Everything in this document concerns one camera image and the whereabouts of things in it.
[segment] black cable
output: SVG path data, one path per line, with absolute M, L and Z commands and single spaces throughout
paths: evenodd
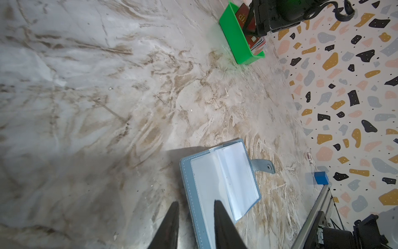
M 341 229 L 339 228 L 339 226 L 338 226 L 336 223 L 334 223 L 334 221 L 333 221 L 332 219 L 330 219 L 330 221 L 332 222 L 333 226 L 336 226 L 339 230 L 341 230 Z
M 340 218 L 339 211 L 337 211 L 337 216 L 339 216 L 340 224 L 341 224 L 341 226 L 342 226 L 343 230 L 345 230 L 345 229 L 344 229 L 343 222 L 341 221 L 341 218 Z
M 323 5 L 321 5 L 319 7 L 315 7 L 315 8 L 311 8 L 311 9 L 307 10 L 304 13 L 304 16 L 303 16 L 304 20 L 313 19 L 314 17 L 316 17 L 319 14 L 319 12 L 322 11 L 323 8 L 325 8 L 329 4 L 333 4 L 334 5 L 334 8 L 335 8 L 334 9 L 334 11 L 335 11 L 334 15 L 335 15 L 335 17 L 336 17 L 336 19 L 338 21 L 347 22 L 347 21 L 351 20 L 354 17 L 355 11 L 352 8 L 351 3 L 348 0 L 344 0 L 344 9 L 345 9 L 345 12 L 347 13 L 346 15 L 340 14 L 338 12 L 339 4 L 337 2 L 335 2 L 335 1 L 332 1 L 332 2 L 324 3 Z

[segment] terrazzo pattern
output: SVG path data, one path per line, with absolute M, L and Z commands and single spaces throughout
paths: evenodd
M 273 34 L 317 168 L 347 227 L 398 204 L 398 2 L 351 1 Z

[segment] white stitching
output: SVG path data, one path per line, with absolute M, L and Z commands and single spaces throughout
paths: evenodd
M 199 157 L 199 156 L 201 156 L 201 155 L 203 155 L 203 154 L 205 154 L 205 153 L 207 153 L 207 152 L 208 152 L 208 151 L 203 152 L 203 153 L 197 155 L 195 158 L 197 158 L 197 157 Z M 184 162 L 187 161 L 187 160 L 189 160 L 189 159 L 192 160 L 192 159 L 195 159 L 195 158 L 187 158 L 187 159 L 185 159 L 185 160 L 182 161 L 182 167 L 184 168 L 184 174 L 185 174 L 185 175 L 187 175 L 187 173 L 185 172 L 185 164 L 184 164 Z M 186 183 L 187 183 L 188 190 L 189 190 L 189 197 L 191 198 L 191 201 L 192 201 L 192 204 L 193 204 L 193 199 L 192 199 L 192 195 L 191 195 L 191 189 L 189 188 L 189 183 L 188 183 L 188 182 L 186 182 Z M 193 216 L 195 217 L 195 220 L 196 220 L 196 222 L 197 222 L 197 219 L 196 219 L 196 212 L 195 212 L 195 208 L 194 208 L 193 205 L 192 205 L 192 209 L 193 209 Z M 199 239 L 200 239 L 201 247 L 203 248 L 202 237 L 201 237 L 201 235 L 200 235 L 200 231 L 198 231 L 198 234 L 199 234 Z
M 234 143 L 239 143 L 239 142 L 243 144 L 243 148 L 245 149 L 246 156 L 249 158 L 248 152 L 247 152 L 247 150 L 246 150 L 246 146 L 244 146 L 244 143 L 243 143 L 242 141 L 234 141 L 234 142 L 231 142 L 231 143 L 226 143 L 226 144 L 222 145 L 222 147 L 226 147 L 226 146 L 228 146 L 228 145 L 231 145 L 231 144 L 234 144 Z M 205 152 L 202 152 L 202 153 L 198 154 L 198 155 L 197 155 L 196 157 L 194 157 L 194 158 L 187 158 L 187 159 L 181 161 L 182 167 L 183 167 L 183 169 L 184 169 L 184 175 L 187 175 L 187 173 L 185 172 L 185 164 L 184 164 L 185 161 L 197 159 L 197 158 L 200 157 L 201 155 L 204 155 L 204 154 L 206 154 L 206 153 L 208 153 L 208 152 L 209 152 L 209 150 L 206 150 Z M 251 166 L 250 168 L 252 169 L 253 166 L 252 166 L 252 163 L 250 162 L 250 160 L 249 160 L 249 164 L 250 164 L 250 166 Z M 188 190 L 189 190 L 189 197 L 191 198 L 191 202 L 193 203 L 193 199 L 192 199 L 192 195 L 191 195 L 191 189 L 189 188 L 189 183 L 186 182 L 186 184 L 187 184 Z M 195 220 L 196 220 L 196 222 L 197 222 L 197 219 L 196 219 L 196 212 L 195 212 L 195 208 L 194 208 L 193 205 L 192 205 L 192 209 L 193 209 L 193 216 L 195 217 Z M 202 237 L 201 237 L 201 235 L 200 235 L 200 231 L 198 231 L 198 234 L 199 234 L 199 239 L 200 239 L 201 247 L 203 248 Z

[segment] blue cube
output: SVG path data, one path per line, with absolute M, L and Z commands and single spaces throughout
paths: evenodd
M 322 184 L 322 185 L 329 184 L 329 178 L 325 171 L 315 172 L 314 177 L 315 177 L 316 183 L 318 183 L 318 184 Z

